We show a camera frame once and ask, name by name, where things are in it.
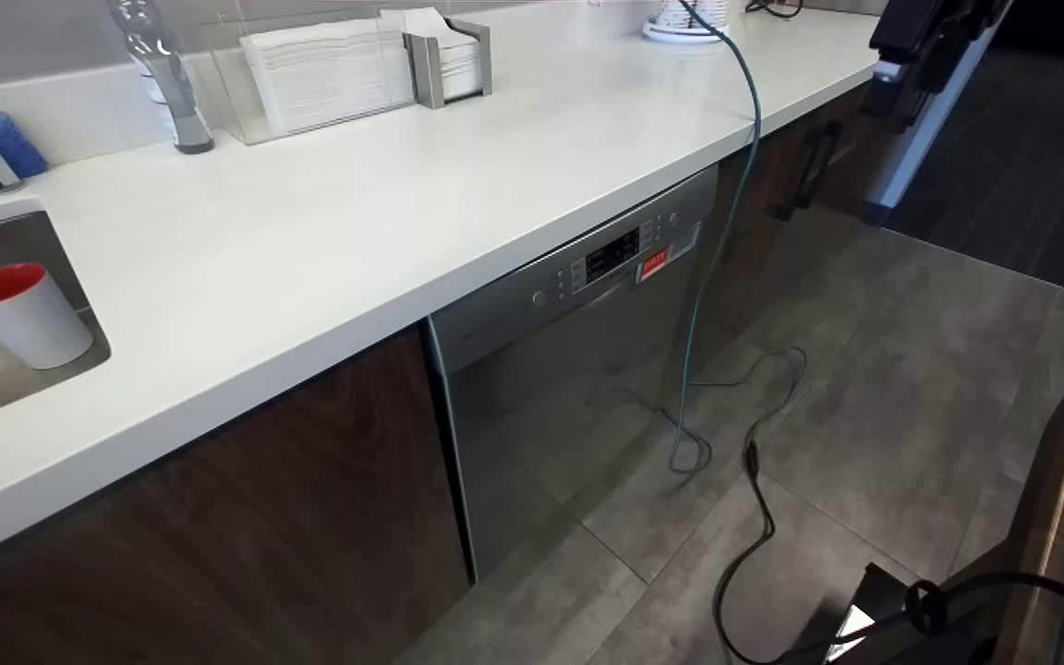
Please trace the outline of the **dark wood left cabinet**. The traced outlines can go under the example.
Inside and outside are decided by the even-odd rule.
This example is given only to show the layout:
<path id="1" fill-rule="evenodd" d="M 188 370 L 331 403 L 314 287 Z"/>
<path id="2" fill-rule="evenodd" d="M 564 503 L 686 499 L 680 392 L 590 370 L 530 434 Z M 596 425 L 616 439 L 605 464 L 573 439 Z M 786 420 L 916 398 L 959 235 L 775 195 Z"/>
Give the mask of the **dark wood left cabinet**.
<path id="1" fill-rule="evenodd" d="M 390 665 L 464 588 L 405 330 L 0 544 L 0 665 Z"/>

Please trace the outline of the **dark wood cabinet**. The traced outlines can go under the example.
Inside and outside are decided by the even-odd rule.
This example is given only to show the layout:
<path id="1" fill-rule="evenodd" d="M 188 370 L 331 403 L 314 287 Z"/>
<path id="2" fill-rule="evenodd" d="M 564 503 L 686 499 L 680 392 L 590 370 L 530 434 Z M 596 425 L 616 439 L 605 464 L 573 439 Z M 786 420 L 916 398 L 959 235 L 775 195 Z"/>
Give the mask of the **dark wood cabinet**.
<path id="1" fill-rule="evenodd" d="M 405 330 L 0 544 L 0 665 L 390 665 L 464 588 Z"/>
<path id="2" fill-rule="evenodd" d="M 756 159 L 730 157 L 722 163 L 709 244 L 703 249 L 700 367 L 749 330 L 768 298 L 801 272 L 799 244 L 812 240 L 818 216 L 860 216 L 868 207 L 868 185 L 888 143 L 868 89 L 853 89 L 768 134 Z"/>

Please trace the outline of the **stainless steel dishwasher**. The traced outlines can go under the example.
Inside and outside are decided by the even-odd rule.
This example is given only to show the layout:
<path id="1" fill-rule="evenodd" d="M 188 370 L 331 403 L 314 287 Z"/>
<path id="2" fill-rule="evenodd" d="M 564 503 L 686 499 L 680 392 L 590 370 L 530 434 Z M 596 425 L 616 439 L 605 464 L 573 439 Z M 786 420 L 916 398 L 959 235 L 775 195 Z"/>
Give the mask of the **stainless steel dishwasher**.
<path id="1" fill-rule="evenodd" d="M 493 575 L 650 425 L 717 174 L 700 170 L 427 318 L 469 575 Z M 672 259 L 637 281 L 650 251 Z"/>

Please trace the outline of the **clear plastic bottle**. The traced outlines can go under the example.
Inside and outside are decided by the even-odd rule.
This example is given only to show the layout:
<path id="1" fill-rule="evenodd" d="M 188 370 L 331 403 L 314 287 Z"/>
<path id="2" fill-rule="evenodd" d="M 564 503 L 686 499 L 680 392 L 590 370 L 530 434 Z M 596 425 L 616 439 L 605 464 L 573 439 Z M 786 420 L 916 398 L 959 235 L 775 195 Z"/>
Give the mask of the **clear plastic bottle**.
<path id="1" fill-rule="evenodd" d="M 195 102 L 184 63 L 161 21 L 154 0 L 108 0 L 108 12 L 127 41 L 127 52 L 153 86 L 153 101 L 168 112 L 175 128 L 175 147 L 181 157 L 202 157 L 213 147 L 209 126 Z"/>

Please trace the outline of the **stainless steel sink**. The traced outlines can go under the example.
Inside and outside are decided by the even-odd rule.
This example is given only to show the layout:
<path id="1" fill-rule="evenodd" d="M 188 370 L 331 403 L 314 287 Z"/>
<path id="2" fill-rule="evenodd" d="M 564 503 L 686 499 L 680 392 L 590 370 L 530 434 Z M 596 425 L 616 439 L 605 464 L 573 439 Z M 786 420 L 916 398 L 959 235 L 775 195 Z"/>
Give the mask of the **stainless steel sink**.
<path id="1" fill-rule="evenodd" d="M 0 406 L 111 358 L 108 334 L 46 211 L 0 218 Z"/>

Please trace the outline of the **dark wood right cabinet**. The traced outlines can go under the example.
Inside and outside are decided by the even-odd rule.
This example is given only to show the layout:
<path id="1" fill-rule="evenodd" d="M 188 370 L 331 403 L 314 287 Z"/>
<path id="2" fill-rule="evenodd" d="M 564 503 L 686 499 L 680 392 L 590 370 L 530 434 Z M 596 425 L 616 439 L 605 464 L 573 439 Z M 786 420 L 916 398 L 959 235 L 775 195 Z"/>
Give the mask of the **dark wood right cabinet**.
<path id="1" fill-rule="evenodd" d="M 768 134 L 756 159 L 730 157 L 722 163 L 709 244 L 703 249 L 700 367 L 749 330 L 768 298 L 801 272 L 799 244 L 812 240 L 818 216 L 860 216 L 868 207 L 868 185 L 888 143 L 868 89 L 853 89 Z"/>

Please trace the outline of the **grey metal napkin holder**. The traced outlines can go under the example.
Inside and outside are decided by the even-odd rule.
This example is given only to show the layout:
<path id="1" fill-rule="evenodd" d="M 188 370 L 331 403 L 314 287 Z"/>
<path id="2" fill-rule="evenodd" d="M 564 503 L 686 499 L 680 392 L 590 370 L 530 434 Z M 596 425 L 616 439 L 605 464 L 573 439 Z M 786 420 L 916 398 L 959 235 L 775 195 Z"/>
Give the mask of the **grey metal napkin holder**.
<path id="1" fill-rule="evenodd" d="M 493 92 L 493 31 L 464 17 L 415 14 L 404 21 L 415 101 L 447 107 Z"/>

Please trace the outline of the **white cup red inside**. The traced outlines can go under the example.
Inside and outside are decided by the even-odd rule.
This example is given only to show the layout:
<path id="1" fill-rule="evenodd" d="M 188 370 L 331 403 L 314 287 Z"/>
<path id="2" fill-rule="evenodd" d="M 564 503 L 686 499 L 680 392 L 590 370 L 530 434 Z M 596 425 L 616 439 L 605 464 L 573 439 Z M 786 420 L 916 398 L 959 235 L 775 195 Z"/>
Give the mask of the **white cup red inside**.
<path id="1" fill-rule="evenodd" d="M 57 370 L 94 346 L 94 334 L 39 262 L 0 266 L 0 346 L 28 370 Z"/>

